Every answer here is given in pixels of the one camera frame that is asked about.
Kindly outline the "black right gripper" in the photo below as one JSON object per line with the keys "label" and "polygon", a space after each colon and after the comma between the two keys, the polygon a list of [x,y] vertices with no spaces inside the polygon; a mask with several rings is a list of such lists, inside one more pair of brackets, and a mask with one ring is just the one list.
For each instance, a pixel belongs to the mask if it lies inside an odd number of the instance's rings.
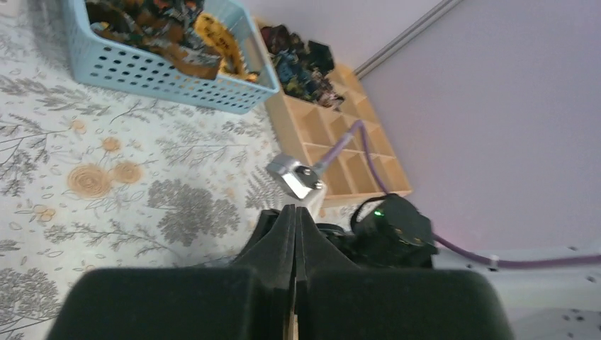
{"label": "black right gripper", "polygon": [[432,268],[438,254],[432,223],[405,198],[389,193],[364,201],[349,220],[317,228],[355,264],[369,268]]}

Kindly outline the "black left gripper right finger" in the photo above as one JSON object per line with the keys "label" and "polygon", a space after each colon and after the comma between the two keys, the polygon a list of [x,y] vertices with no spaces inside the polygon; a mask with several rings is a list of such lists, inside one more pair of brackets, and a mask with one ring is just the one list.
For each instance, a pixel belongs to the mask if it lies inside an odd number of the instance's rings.
{"label": "black left gripper right finger", "polygon": [[513,339],[492,285],[473,271],[367,269],[296,211],[300,339]]}

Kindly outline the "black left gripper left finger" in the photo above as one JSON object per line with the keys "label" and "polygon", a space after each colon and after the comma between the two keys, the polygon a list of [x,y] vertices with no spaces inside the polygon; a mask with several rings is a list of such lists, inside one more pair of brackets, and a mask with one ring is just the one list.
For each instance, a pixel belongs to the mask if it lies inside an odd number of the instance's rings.
{"label": "black left gripper left finger", "polygon": [[265,210],[227,266],[102,268],[70,290],[49,339],[292,339],[296,207]]}

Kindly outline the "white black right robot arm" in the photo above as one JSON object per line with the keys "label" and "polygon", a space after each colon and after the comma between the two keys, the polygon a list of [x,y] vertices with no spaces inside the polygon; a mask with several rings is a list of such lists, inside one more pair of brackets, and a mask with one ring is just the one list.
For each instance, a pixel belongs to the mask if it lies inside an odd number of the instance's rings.
{"label": "white black right robot arm", "polygon": [[469,251],[434,232],[396,194],[369,198],[348,228],[318,229],[353,262],[372,268],[425,267],[484,276],[510,315],[518,339],[600,338],[600,244],[517,251]]}

